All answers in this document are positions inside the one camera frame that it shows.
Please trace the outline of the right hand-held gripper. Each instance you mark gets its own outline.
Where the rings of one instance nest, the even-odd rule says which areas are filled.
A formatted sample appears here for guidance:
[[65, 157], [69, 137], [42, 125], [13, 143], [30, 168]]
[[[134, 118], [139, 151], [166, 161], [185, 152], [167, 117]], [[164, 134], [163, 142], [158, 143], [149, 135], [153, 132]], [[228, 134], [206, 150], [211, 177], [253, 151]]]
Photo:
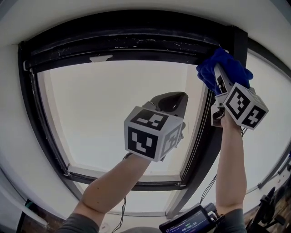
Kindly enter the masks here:
[[237, 125], [254, 130], [269, 111], [263, 100], [253, 88], [233, 85], [219, 63], [215, 65], [215, 77], [221, 94], [215, 96], [211, 106], [212, 126], [221, 127], [221, 118], [227, 111]]

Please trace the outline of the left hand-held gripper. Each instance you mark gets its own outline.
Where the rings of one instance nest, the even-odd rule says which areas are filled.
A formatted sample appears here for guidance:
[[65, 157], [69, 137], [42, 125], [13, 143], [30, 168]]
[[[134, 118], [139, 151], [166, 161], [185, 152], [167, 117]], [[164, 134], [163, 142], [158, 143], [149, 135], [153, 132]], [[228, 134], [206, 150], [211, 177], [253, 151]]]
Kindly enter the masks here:
[[164, 157], [184, 138], [185, 92], [157, 95], [136, 106], [124, 121], [125, 149], [153, 162]]

